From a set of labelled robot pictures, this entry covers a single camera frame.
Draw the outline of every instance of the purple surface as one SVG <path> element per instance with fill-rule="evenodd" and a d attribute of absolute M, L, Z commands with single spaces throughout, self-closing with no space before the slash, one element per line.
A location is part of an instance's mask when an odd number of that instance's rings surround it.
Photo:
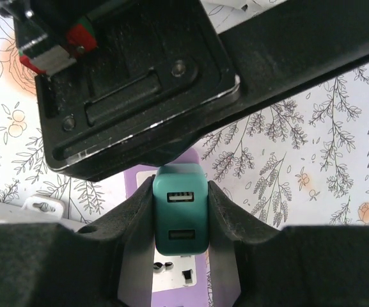
<path fill-rule="evenodd" d="M 200 163 L 195 149 L 190 148 L 172 163 Z M 130 197 L 137 189 L 136 174 L 140 171 L 156 170 L 150 166 L 137 165 L 124 172 L 126 197 Z M 197 284 L 173 290 L 159 291 L 152 295 L 152 307 L 207 307 L 207 268 L 205 255 L 196 256 Z"/>

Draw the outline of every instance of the floral wallpaper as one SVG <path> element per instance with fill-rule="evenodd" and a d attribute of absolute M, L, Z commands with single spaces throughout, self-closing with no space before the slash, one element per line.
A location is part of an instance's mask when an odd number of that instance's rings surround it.
<path fill-rule="evenodd" d="M 256 0 L 256 13 L 280 0 Z M 205 4 L 217 32 L 250 18 Z M 33 73 L 0 16 L 0 201 L 40 193 L 85 223 L 125 199 L 123 175 L 99 183 L 51 172 L 43 158 Z M 369 64 L 207 134 L 195 149 L 209 180 L 271 226 L 369 225 Z"/>

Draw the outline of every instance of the teal usb charger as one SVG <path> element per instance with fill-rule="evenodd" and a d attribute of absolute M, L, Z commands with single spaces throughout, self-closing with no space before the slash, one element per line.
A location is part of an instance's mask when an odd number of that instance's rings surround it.
<path fill-rule="evenodd" d="M 198 164 L 168 164 L 153 181 L 155 241 L 165 256 L 208 248 L 208 184 Z"/>

